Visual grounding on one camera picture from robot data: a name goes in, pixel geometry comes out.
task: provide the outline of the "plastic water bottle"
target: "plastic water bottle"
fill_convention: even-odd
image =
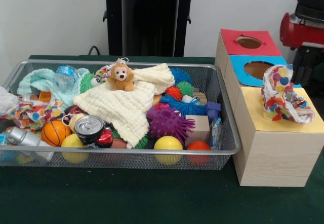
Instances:
[[[58,67],[54,77],[54,88],[63,93],[72,91],[77,80],[75,68],[64,65]]]

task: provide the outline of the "white wall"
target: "white wall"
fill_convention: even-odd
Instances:
[[[220,28],[270,30],[279,41],[280,21],[296,0],[192,0],[185,56],[215,56]],[[105,0],[0,0],[0,83],[30,54],[81,55],[91,45],[108,53],[102,22]]]

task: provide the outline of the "black cable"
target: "black cable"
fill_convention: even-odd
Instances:
[[[88,55],[91,55],[93,49],[96,49],[97,54],[100,55],[99,49],[98,49],[96,46],[92,46],[92,47],[90,48],[90,51],[89,51]]]

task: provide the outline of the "purple spiky ball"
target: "purple spiky ball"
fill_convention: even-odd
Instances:
[[[189,138],[187,131],[192,132],[194,119],[185,119],[171,108],[157,110],[149,126],[152,137],[160,139],[163,136],[176,137],[182,144]]]

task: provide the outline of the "red spiky ball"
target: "red spiky ball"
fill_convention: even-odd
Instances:
[[[176,137],[182,144],[189,138],[187,132],[192,132],[194,119],[185,119],[171,108],[157,110],[149,126],[152,137],[157,139],[163,136]]]
[[[181,91],[176,86],[172,86],[172,87],[167,88],[166,94],[169,95],[169,96],[172,96],[177,101],[181,101],[182,100]]]

